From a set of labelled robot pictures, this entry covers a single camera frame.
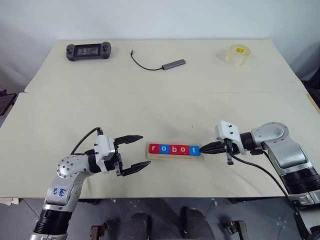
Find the beige table surface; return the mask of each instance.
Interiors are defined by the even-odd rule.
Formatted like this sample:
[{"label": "beige table surface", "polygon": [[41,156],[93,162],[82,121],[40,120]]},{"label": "beige table surface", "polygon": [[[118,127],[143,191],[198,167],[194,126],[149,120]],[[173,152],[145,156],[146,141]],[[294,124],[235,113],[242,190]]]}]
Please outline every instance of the beige table surface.
[{"label": "beige table surface", "polygon": [[[223,41],[205,40],[199,41],[199,45],[222,45]],[[179,41],[141,42],[159,47],[165,43],[178,46]],[[153,56],[152,61],[144,56],[147,52],[138,54],[143,49],[140,41],[111,42],[115,47],[108,60],[69,62],[58,57],[58,52],[65,53],[67,43],[58,42],[27,86],[27,93],[18,96],[0,128],[0,196],[44,197],[56,175],[58,161],[94,127],[102,127],[105,134],[114,137],[144,136],[138,142],[120,146],[127,168],[146,161],[148,142],[205,145],[215,141],[214,126],[220,120],[237,124],[241,132],[267,122],[281,122],[288,126],[291,137],[302,145],[320,172],[320,115],[300,81],[269,40],[226,40],[225,46],[233,42],[246,43],[255,49],[253,55],[257,54],[257,61],[262,61],[258,53],[264,52],[259,49],[267,48],[265,53],[274,60],[264,64],[279,71],[281,77],[266,79],[266,75],[277,74],[274,71],[259,73],[257,68],[260,71],[263,68],[254,58],[237,69],[221,62],[223,70],[215,75],[216,67],[207,64],[202,68],[193,58],[173,56],[175,49],[167,51],[171,55],[168,59],[163,51],[157,51],[162,60],[155,63],[153,60],[158,59],[158,55],[151,54],[153,48],[148,55]],[[117,45],[123,46],[126,53],[121,55],[122,47],[116,48]],[[144,71],[129,58],[132,46],[137,49],[136,58],[150,68],[179,58],[184,58],[187,64],[168,71]],[[209,53],[200,49],[202,54],[194,49],[190,51],[209,59]],[[220,79],[224,74],[238,78]],[[95,138],[89,137],[79,151],[91,149]],[[263,156],[243,158],[277,175]],[[263,172],[238,162],[228,166],[225,154],[204,155],[203,160],[153,160],[142,171],[126,177],[116,177],[114,172],[99,173],[87,178],[81,193],[82,198],[281,195],[277,185]]]},{"label": "beige table surface", "polygon": [[[110,41],[112,50],[107,60],[71,62],[66,58],[68,44],[101,42],[58,41],[25,92],[58,94],[61,89],[80,92],[99,89],[113,94],[306,91],[270,39]],[[252,55],[244,66],[234,67],[224,62],[233,44],[251,49]],[[134,63],[131,50],[138,63],[147,68],[160,68],[179,59],[184,59],[186,64],[166,71],[147,71]]]}]

